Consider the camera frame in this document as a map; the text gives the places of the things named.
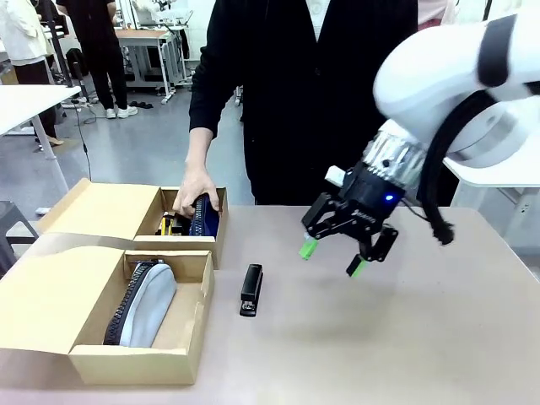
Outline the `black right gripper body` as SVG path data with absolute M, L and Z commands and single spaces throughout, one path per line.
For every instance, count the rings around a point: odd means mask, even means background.
M 337 196 L 336 231 L 356 240 L 379 233 L 404 195 L 402 187 L 378 176 L 359 161 L 346 172 Z

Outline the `person's right hand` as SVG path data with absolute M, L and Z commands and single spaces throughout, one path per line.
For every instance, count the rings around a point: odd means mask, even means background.
M 192 218 L 195 213 L 193 204 L 202 195 L 207 194 L 211 207 L 219 211 L 219 196 L 204 166 L 189 166 L 185 168 L 179 191 L 173 203 L 173 210 L 185 218 Z

